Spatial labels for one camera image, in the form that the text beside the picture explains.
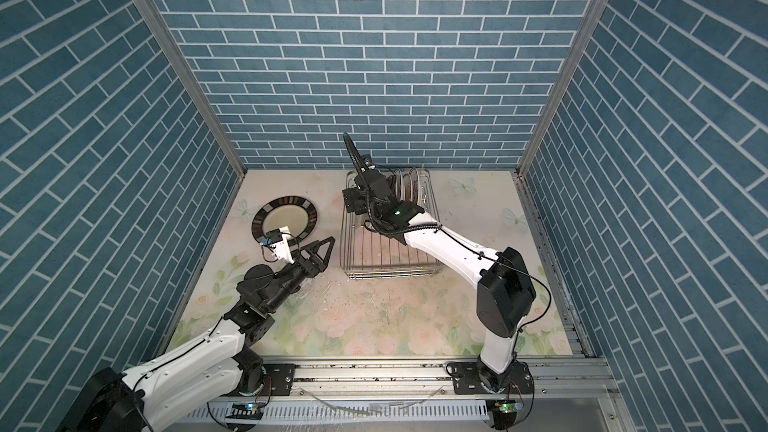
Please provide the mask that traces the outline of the red rim white plate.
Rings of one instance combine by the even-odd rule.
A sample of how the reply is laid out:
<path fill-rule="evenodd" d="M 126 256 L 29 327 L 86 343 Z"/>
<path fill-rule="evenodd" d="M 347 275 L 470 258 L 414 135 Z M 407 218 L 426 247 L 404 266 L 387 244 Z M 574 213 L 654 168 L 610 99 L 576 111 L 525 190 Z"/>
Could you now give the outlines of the red rim white plate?
<path fill-rule="evenodd" d="M 401 170 L 395 170 L 390 176 L 390 185 L 394 195 L 400 200 L 405 200 L 405 191 L 403 185 L 403 173 Z"/>

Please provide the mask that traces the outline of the green circuit board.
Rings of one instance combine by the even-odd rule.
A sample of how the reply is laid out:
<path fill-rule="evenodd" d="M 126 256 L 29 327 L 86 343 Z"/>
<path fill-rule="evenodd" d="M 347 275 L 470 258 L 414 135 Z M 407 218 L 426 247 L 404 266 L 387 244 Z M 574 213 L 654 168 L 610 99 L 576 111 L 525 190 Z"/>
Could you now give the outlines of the green circuit board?
<path fill-rule="evenodd" d="M 228 421 L 250 420 L 258 421 L 263 418 L 264 406 L 258 403 L 234 403 L 225 418 Z"/>
<path fill-rule="evenodd" d="M 490 417 L 495 422 L 515 422 L 524 405 L 513 399 L 496 399 L 486 402 Z"/>

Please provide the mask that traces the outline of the plain grey white plate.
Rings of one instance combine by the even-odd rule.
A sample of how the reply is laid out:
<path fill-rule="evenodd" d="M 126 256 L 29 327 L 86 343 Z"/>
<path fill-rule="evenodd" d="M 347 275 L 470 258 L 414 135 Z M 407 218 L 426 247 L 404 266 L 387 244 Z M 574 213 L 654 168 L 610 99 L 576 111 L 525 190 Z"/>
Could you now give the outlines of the plain grey white plate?
<path fill-rule="evenodd" d="M 347 132 L 343 133 L 343 141 L 347 150 L 347 153 L 352 160 L 353 166 L 358 174 L 362 174 L 365 170 L 365 163 L 362 156 L 358 152 L 354 141 Z"/>

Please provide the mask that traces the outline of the dark patterned rim plate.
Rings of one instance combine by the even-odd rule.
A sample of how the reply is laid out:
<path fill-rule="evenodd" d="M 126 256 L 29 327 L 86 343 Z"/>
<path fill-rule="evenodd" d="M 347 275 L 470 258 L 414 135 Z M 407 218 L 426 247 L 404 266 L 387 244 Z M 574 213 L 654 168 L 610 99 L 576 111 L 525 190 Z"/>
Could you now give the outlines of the dark patterned rim plate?
<path fill-rule="evenodd" d="M 296 245 L 313 232 L 317 222 L 318 211 L 309 199 L 288 195 L 262 206 L 253 217 L 251 232 L 258 242 L 262 242 L 268 232 L 287 227 L 290 243 Z"/>

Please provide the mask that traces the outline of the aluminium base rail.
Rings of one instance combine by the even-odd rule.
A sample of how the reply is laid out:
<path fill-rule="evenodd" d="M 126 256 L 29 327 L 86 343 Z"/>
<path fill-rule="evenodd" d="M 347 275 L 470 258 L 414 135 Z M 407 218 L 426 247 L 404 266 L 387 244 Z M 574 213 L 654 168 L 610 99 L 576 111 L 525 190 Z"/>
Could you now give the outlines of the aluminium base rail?
<path fill-rule="evenodd" d="M 629 412 L 605 360 L 581 356 L 523 357 L 508 390 L 490 393 L 469 358 L 272 359 L 295 367 L 287 396 L 263 391 L 212 400 L 182 417 L 186 425 L 223 431 L 242 427 L 374 425 L 465 422 L 482 430 L 631 431 Z M 515 422 L 495 422 L 486 402 L 513 399 L 524 405 Z M 261 420 L 228 421 L 234 403 L 264 406 Z"/>

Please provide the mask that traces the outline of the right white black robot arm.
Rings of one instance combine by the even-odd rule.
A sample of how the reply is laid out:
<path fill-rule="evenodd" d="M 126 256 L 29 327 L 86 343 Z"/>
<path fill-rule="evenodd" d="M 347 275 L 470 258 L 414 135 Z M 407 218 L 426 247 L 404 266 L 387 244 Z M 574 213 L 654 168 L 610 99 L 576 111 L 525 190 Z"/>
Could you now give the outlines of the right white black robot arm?
<path fill-rule="evenodd" d="M 477 373 L 490 393 L 508 390 L 522 363 L 516 346 L 537 298 L 535 285 L 519 251 L 485 247 L 439 222 L 419 200 L 402 197 L 395 185 L 405 176 L 363 167 L 349 174 L 343 191 L 348 213 L 362 216 L 371 232 L 422 251 L 463 277 L 476 292 L 476 315 L 485 328 Z"/>

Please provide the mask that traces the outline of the patterned brown white plate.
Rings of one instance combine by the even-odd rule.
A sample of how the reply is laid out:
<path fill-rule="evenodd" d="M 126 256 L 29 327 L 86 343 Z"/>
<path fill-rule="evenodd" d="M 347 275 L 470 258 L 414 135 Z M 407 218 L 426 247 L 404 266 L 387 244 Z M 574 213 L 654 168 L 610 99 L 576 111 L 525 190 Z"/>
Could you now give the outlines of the patterned brown white plate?
<path fill-rule="evenodd" d="M 411 178 L 411 186 L 412 186 L 412 194 L 411 198 L 412 201 L 419 205 L 420 207 L 424 207 L 425 199 L 424 199 L 424 192 L 422 190 L 422 180 L 421 180 L 421 172 L 419 169 L 412 168 L 410 171 L 410 178 Z"/>

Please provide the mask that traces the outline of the left green circuit board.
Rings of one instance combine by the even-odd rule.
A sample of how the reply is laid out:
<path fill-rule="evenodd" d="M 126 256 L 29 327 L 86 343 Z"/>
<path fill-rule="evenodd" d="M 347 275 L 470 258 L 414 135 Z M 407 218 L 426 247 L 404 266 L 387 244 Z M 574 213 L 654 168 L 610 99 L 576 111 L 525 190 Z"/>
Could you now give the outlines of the left green circuit board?
<path fill-rule="evenodd" d="M 263 418 L 264 406 L 258 403 L 234 403 L 225 418 L 228 421 L 250 420 L 258 421 Z"/>

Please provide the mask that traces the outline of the right green circuit board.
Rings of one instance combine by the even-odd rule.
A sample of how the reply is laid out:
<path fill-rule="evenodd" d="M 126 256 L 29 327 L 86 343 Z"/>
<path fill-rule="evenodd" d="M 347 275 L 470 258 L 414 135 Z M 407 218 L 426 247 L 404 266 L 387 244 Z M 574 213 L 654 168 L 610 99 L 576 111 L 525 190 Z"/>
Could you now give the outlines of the right green circuit board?
<path fill-rule="evenodd" d="M 495 422 L 515 422 L 524 405 L 513 399 L 496 399 L 486 402 L 490 417 Z"/>

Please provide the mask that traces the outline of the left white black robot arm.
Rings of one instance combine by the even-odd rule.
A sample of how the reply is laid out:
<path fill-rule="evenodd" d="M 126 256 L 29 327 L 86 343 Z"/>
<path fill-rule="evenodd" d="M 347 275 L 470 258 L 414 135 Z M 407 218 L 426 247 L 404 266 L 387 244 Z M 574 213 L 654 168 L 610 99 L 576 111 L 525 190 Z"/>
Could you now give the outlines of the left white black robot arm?
<path fill-rule="evenodd" d="M 251 267 L 237 284 L 238 301 L 213 327 L 138 366 L 95 373 L 59 430 L 162 431 L 217 397 L 257 393 L 264 360 L 252 345 L 303 282 L 327 269 L 334 245 L 332 236 L 306 244 L 278 271 L 267 264 Z"/>

